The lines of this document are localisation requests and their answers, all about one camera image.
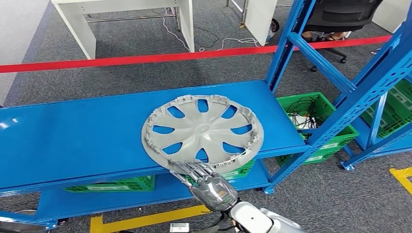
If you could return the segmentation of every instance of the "yellow floor marking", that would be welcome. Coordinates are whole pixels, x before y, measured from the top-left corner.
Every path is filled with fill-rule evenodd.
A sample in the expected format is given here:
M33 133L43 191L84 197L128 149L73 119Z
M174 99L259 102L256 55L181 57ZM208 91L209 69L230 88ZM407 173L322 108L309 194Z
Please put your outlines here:
M393 176L412 194L412 183L408 177L412 176L412 167L396 170L394 168L389 169Z
M204 205L193 206L180 210L168 211L155 215L136 217L127 220L103 224L103 216L90 218L90 233L113 233L177 219L208 214L210 211Z

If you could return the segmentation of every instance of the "red barrier tape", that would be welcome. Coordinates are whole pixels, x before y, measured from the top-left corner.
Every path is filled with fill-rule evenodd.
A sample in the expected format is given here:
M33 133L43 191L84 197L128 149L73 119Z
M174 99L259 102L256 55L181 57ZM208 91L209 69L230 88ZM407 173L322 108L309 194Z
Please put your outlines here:
M310 45L314 49L359 46L359 45L385 43L389 40L389 38L391 38L390 35L385 35L385 36L362 38L362 39L315 42L315 43L310 43ZM143 55L143 56L131 56L131 57L98 58L94 60L73 60L73 61L26 63L26 64L16 64L16 65L1 65L0 73L68 69L68 68L81 68L81 67L106 67L106 66L119 66L119 65L130 65L130 64L141 64L141 63L154 63L154 62L184 61L184 60L205 59L205 58L214 58L214 57L273 53L276 51L276 49L277 49L277 46L267 46L267 47L258 47L258 48L257 47L235 48L235 49L213 50L213 51L193 52L193 53L185 52L185 53Z

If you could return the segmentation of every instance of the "white cable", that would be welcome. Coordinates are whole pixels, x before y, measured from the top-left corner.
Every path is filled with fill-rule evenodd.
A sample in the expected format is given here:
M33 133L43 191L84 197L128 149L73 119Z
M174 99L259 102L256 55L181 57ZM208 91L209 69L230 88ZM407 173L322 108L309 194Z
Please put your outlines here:
M225 39L222 40L222 47L221 47L219 50L222 50L222 49L224 48L224 41L225 41L225 40L236 40L237 42L242 43L242 44L244 44L244 43L251 43L251 44L255 44L256 47L259 47L259 46L256 44L258 41L255 40L254 38L244 38L244 39L240 39L240 40L234 39L234 38L225 38Z
M174 37L176 37L177 40L179 40L180 42L182 42L183 47L185 47L185 49L187 49L187 50L190 52L190 49L186 46L186 43L185 43L183 40L179 39L176 34L174 34L174 33L172 33L171 31L169 31L169 28L168 28L168 27L166 26L166 24L165 24L165 22L166 22L165 18L162 17L162 19L163 19L163 26L166 28L167 32L168 32L169 34L174 35Z
M187 49L187 50L190 52L190 49L186 46L186 43L185 43L183 40L179 39L179 37L177 37L176 34L172 33L172 32L169 30L169 28L166 26L166 24L165 24L165 23L166 23L165 18L162 17L162 19L163 19L163 26L166 28L167 32L168 32L169 34L174 35L174 37L176 37L177 40L179 40L180 42L182 42L182 44L183 44L183 46L185 47L185 49ZM240 39L240 40L234 39L234 38L225 38L225 39L222 40L222 47L221 47L219 50L222 50L222 49L224 48L224 41L225 41L225 40L236 40L237 42L242 43L242 44L244 44L244 43L252 43L252 44L255 44L256 47L259 47L259 46L257 45L257 42L258 42L258 41L255 40L254 38L245 38L245 39ZM199 52L203 52L203 51L205 51L205 48L199 48Z

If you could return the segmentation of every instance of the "green basket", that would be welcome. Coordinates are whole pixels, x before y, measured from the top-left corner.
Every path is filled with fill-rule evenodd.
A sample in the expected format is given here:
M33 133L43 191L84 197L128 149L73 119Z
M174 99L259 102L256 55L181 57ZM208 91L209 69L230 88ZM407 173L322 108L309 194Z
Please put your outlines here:
M130 192L141 191L150 192L155 189L155 176L142 176L136 178L116 180L112 182L94 183L84 186L74 186L66 188L72 193L90 192Z
M234 180L238 178L243 178L246 177L247 174L249 174L250 170L252 169L253 165L255 164L254 160L251 160L247 162L245 165L239 167L238 169L235 169L233 171L221 174L225 179L227 180ZM191 177L188 175L185 176L188 181L190 181L192 184L194 184L194 181Z
M376 104L362 113L363 120L371 126ZM378 137L384 138L412 122L412 83L402 79L388 91Z
M277 101L282 106L283 110L287 113L289 107L298 102L299 100L313 100L314 101L314 113L312 117L316 119L317 123L322 124L336 109L327 100L327 98L320 92L308 93L296 96L286 96L279 97ZM298 111L301 116L308 113L308 104L301 104L295 111ZM307 134L301 134L304 139L307 139ZM313 164L325 161L327 158L332 156L335 152L339 151L353 138L357 137L359 133L351 125L345 127L338 135L330 139L323 147L321 147L316 153L314 153L308 160L303 164ZM286 160L288 160L292 155L283 155L276 157L277 162L282 166Z

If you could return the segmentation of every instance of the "office chair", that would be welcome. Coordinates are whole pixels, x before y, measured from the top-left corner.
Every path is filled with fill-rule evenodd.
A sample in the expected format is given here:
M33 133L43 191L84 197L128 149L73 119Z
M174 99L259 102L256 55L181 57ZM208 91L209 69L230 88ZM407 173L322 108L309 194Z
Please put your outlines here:
M383 0L317 0L304 28L304 32L342 33L356 31L372 22L375 10ZM323 49L347 62L347 55L334 49Z

